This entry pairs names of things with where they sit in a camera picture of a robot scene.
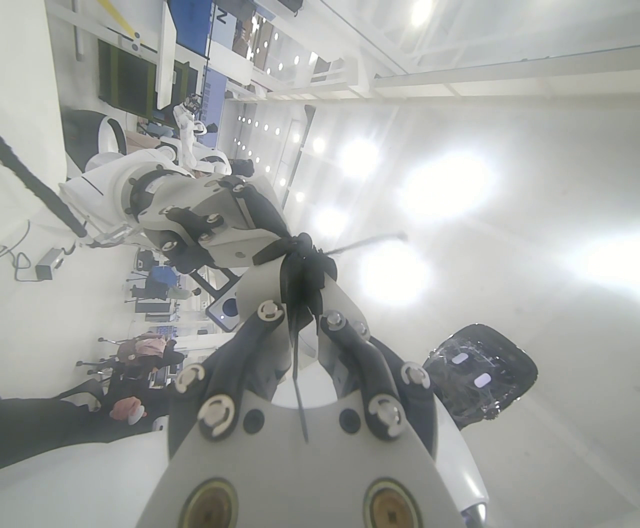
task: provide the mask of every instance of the humanoid robot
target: humanoid robot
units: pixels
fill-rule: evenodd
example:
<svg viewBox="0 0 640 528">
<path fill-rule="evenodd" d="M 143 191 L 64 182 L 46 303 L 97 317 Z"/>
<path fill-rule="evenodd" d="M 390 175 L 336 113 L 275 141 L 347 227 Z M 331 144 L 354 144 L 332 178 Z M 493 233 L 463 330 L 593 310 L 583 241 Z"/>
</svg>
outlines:
<svg viewBox="0 0 640 528">
<path fill-rule="evenodd" d="M 140 150 L 68 181 L 61 196 L 101 246 L 153 248 L 191 275 L 215 299 L 207 313 L 236 331 L 173 384 L 171 460 L 139 528 L 484 524 L 488 495 L 460 429 L 535 382 L 507 338 L 471 325 L 424 365 L 403 361 L 371 335 L 330 256 L 291 235 L 263 178 L 194 179 Z M 203 266 L 228 282 L 213 287 Z M 297 384 L 308 324 L 336 396 L 312 409 Z M 296 409 L 271 403 L 290 369 Z"/>
</svg>

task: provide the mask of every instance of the screw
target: screw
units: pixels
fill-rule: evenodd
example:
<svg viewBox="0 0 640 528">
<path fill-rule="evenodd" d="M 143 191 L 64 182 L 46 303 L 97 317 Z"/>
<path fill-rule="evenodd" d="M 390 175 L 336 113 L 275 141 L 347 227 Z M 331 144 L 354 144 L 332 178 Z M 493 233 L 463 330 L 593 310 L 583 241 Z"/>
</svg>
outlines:
<svg viewBox="0 0 640 528">
<path fill-rule="evenodd" d="M 330 310 L 327 313 L 326 322 L 329 325 L 329 330 L 340 330 L 345 324 L 342 314 L 335 310 Z"/>
<path fill-rule="evenodd" d="M 353 328 L 361 336 L 365 336 L 369 333 L 369 329 L 367 328 L 367 325 L 364 324 L 362 321 L 356 321 L 355 323 L 353 323 Z"/>
<path fill-rule="evenodd" d="M 234 419 L 236 406 L 234 401 L 226 394 L 218 394 L 209 398 L 198 411 L 198 420 L 207 429 L 211 436 L 216 438 L 224 433 Z"/>
<path fill-rule="evenodd" d="M 402 368 L 400 369 L 400 376 L 407 385 L 411 385 L 413 383 L 414 385 L 422 385 L 424 388 L 429 388 L 431 386 L 431 380 L 427 371 L 418 363 L 414 363 L 412 361 L 407 361 L 402 365 Z"/>
<path fill-rule="evenodd" d="M 404 409 L 400 402 L 388 394 L 374 396 L 368 405 L 369 413 L 376 415 L 378 420 L 387 427 L 387 435 L 395 438 L 406 427 Z"/>
<path fill-rule="evenodd" d="M 199 363 L 192 363 L 183 369 L 178 377 L 175 380 L 175 389 L 180 393 L 184 394 L 187 392 L 187 389 L 191 387 L 196 380 L 202 381 L 205 376 L 205 369 Z"/>
<path fill-rule="evenodd" d="M 263 321 L 270 321 L 280 315 L 280 307 L 273 301 L 265 301 L 258 307 L 258 317 Z"/>
</svg>

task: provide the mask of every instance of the black cable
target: black cable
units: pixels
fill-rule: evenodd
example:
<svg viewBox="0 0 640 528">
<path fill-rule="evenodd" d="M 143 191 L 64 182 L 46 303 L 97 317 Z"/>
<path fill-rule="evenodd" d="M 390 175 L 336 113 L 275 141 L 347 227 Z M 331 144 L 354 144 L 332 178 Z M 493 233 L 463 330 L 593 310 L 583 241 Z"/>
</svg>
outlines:
<svg viewBox="0 0 640 528">
<path fill-rule="evenodd" d="M 51 188 L 42 183 L 38 177 L 20 161 L 2 137 L 0 137 L 0 162 L 18 176 L 18 179 L 24 186 L 36 195 L 77 237 L 84 238 L 87 236 L 84 226 L 78 221 L 62 199 L 51 190 Z"/>
</svg>

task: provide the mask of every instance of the wall light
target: wall light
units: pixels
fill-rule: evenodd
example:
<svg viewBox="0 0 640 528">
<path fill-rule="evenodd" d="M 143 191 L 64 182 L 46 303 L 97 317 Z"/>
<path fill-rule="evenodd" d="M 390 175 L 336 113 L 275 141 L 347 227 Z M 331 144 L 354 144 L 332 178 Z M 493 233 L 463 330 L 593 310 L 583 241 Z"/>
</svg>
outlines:
<svg viewBox="0 0 640 528">
<path fill-rule="evenodd" d="M 408 244 L 390 241 L 373 246 L 360 261 L 360 286 L 378 303 L 402 307 L 425 291 L 431 273 L 420 255 Z"/>
<path fill-rule="evenodd" d="M 313 225 L 323 236 L 337 237 L 344 231 L 347 221 L 348 217 L 342 211 L 328 207 L 316 213 Z"/>
<path fill-rule="evenodd" d="M 590 280 L 631 288 L 640 294 L 640 233 L 598 241 L 577 259 L 579 273 Z"/>
<path fill-rule="evenodd" d="M 409 174 L 399 203 L 417 221 L 450 218 L 483 202 L 494 179 L 480 158 L 464 152 L 447 154 Z"/>
<path fill-rule="evenodd" d="M 347 176 L 366 178 L 378 165 L 378 148 L 366 140 L 354 140 L 340 153 L 340 166 Z"/>
<path fill-rule="evenodd" d="M 413 11 L 411 12 L 411 23 L 414 27 L 423 25 L 431 15 L 433 9 L 433 0 L 418 0 L 413 5 Z"/>
<path fill-rule="evenodd" d="M 322 154 L 324 152 L 325 148 L 326 148 L 326 143 L 324 142 L 324 139 L 322 139 L 322 138 L 314 139 L 314 150 L 318 154 Z"/>
</svg>

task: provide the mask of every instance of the white ceiling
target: white ceiling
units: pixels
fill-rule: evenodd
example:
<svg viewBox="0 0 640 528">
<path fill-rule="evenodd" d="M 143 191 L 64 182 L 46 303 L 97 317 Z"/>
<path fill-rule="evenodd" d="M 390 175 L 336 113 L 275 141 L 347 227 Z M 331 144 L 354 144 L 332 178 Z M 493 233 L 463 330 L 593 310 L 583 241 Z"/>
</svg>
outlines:
<svg viewBox="0 0 640 528">
<path fill-rule="evenodd" d="M 638 1 L 440 0 L 420 31 L 406 28 L 412 4 L 344 6 L 420 71 L 640 44 Z M 258 174 L 268 160 L 268 176 L 282 196 L 278 181 L 289 179 L 298 146 L 272 129 L 249 130 L 238 115 L 283 130 L 295 119 L 303 128 L 300 104 L 230 103 L 223 119 L 228 128 L 221 127 L 223 148 L 232 139 L 227 134 L 244 134 L 243 143 L 260 152 Z M 316 137 L 326 140 L 323 154 L 310 147 Z M 629 514 L 638 519 L 640 298 L 580 273 L 587 245 L 640 232 L 638 137 L 637 106 L 435 109 L 408 101 L 317 107 L 285 207 L 292 231 L 307 231 L 318 246 L 332 249 L 404 230 L 431 270 L 431 285 L 414 303 L 386 307 L 376 302 L 382 297 L 376 289 L 403 270 L 390 261 L 387 279 L 365 292 L 359 265 L 366 250 L 338 259 L 339 284 L 373 334 L 422 363 L 448 335 L 482 322 L 538 365 L 538 382 L 522 401 L 499 420 L 465 430 L 492 496 L 496 528 L 622 528 L 635 525 L 623 523 Z M 364 181 L 345 177 L 337 162 L 355 138 L 380 149 L 378 169 Z M 495 177 L 490 194 L 448 220 L 408 216 L 399 187 L 413 169 L 451 152 L 472 152 L 486 163 Z M 302 203 L 293 199 L 297 192 L 305 194 Z M 337 239 L 322 237 L 314 225 L 314 214 L 325 207 L 348 215 Z"/>
</svg>

